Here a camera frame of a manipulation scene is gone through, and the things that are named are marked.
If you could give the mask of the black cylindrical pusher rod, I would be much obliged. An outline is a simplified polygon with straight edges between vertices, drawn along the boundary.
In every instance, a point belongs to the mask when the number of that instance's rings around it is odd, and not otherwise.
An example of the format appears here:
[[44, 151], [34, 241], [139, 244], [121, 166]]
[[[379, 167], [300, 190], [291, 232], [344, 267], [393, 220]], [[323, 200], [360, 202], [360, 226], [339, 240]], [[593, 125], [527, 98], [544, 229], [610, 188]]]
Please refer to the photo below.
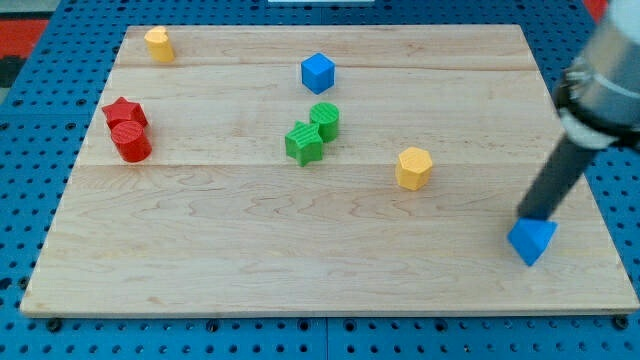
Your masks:
[[517, 215], [548, 220], [597, 153], [597, 150], [579, 146], [564, 135], [518, 204]]

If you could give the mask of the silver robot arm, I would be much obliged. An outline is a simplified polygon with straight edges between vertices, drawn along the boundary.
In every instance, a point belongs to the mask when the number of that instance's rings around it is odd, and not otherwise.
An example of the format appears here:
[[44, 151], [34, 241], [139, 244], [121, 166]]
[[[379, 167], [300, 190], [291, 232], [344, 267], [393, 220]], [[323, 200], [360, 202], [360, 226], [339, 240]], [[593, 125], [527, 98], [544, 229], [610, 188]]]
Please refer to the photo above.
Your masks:
[[562, 74], [553, 102], [564, 135], [517, 207], [547, 220], [597, 153], [639, 149], [639, 2], [616, 0]]

